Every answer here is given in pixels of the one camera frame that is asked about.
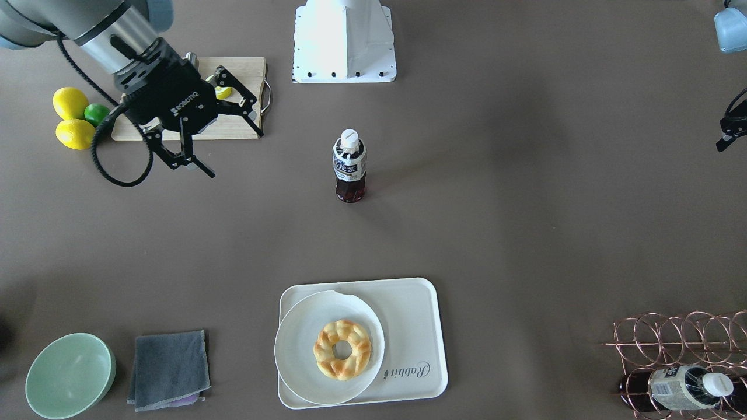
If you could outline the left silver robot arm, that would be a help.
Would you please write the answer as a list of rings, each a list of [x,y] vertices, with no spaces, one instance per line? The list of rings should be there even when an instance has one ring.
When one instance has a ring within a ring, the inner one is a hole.
[[[746,50],[746,2],[725,1],[724,10],[714,17],[718,47],[722,53],[732,54]],[[746,89],[741,90],[727,106],[720,119],[721,139],[717,150],[726,150],[737,138],[746,134]]]

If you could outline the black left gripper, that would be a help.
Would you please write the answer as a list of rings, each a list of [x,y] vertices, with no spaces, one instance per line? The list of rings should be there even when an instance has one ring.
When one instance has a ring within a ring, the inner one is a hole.
[[[738,100],[744,96],[746,88],[739,92],[727,106],[723,118],[720,119],[721,139],[717,141],[717,150],[723,152],[737,138],[746,134],[746,99]]]

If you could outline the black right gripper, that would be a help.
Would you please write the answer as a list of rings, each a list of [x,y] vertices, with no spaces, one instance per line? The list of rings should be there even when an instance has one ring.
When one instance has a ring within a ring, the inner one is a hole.
[[[145,61],[115,74],[115,86],[125,93],[126,116],[139,125],[158,118],[161,122],[147,127],[144,141],[151,152],[170,169],[195,166],[210,178],[216,174],[194,154],[193,135],[208,127],[218,114],[240,116],[262,138],[264,132],[250,117],[256,96],[224,66],[217,66],[211,84],[184,60],[163,38],[145,52]],[[216,99],[214,88],[230,87],[240,93],[240,102]],[[175,153],[163,145],[163,130],[178,131],[181,151]]]

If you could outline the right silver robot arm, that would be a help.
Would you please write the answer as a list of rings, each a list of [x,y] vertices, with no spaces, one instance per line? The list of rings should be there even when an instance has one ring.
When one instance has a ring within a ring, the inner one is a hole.
[[[97,146],[120,115],[133,124],[149,149],[170,168],[195,165],[208,176],[214,172],[194,154],[193,136],[221,114],[240,116],[260,137],[253,106],[258,98],[229,70],[218,66],[204,80],[189,59],[160,36],[173,23],[171,1],[3,1],[2,45],[11,50],[35,48],[46,41],[72,40],[110,74],[123,93],[93,136],[91,154],[97,170],[110,183],[132,187],[112,178],[101,166]],[[150,130],[142,125],[157,120]]]

